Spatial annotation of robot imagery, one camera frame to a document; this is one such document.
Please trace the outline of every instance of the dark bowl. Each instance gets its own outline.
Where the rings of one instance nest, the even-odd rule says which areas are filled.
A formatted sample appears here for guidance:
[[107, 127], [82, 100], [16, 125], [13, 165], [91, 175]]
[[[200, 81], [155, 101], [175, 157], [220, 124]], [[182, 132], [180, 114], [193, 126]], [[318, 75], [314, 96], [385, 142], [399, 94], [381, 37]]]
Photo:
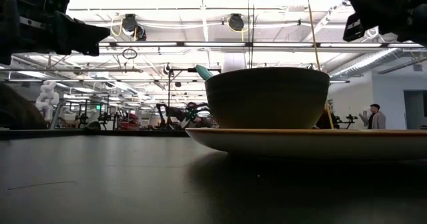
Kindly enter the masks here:
[[322, 115], [329, 75], [293, 67], [230, 71], [205, 82], [221, 128], [310, 129]]

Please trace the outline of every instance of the white robot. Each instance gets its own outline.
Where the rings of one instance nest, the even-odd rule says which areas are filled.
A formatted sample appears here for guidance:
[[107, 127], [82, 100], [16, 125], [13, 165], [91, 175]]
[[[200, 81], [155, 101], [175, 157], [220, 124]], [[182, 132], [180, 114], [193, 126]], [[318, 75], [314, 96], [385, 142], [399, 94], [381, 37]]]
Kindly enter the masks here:
[[40, 95], [35, 101], [35, 106], [43, 113], [45, 121], [52, 120], [53, 105], [58, 105], [59, 94], [54, 92], [56, 82], [45, 81], [40, 87]]

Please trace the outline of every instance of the dark table surface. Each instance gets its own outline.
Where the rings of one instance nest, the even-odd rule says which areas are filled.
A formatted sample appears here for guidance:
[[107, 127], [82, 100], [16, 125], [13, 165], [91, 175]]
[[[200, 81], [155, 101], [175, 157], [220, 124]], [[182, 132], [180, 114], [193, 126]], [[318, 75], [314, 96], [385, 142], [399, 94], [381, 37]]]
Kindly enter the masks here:
[[0, 141], [0, 223], [425, 223], [427, 165], [230, 156], [186, 137]]

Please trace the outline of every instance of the plate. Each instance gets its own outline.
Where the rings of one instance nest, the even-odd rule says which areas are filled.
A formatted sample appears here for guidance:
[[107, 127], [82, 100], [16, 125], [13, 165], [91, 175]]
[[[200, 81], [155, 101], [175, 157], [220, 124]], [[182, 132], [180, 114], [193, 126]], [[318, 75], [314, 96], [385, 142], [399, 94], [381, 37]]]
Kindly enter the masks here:
[[427, 131], [187, 128], [198, 143], [229, 153], [304, 159], [427, 158]]

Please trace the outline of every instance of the ceiling duct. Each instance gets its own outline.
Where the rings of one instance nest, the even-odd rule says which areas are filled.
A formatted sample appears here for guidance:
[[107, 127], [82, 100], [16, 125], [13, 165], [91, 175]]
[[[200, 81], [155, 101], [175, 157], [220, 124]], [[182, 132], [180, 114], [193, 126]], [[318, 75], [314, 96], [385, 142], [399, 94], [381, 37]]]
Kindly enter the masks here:
[[379, 67], [391, 60], [395, 60], [404, 54], [402, 49], [390, 48], [377, 53], [366, 54], [358, 57], [345, 65], [338, 68], [330, 74], [331, 80], [339, 79], [342, 76], [351, 77]]

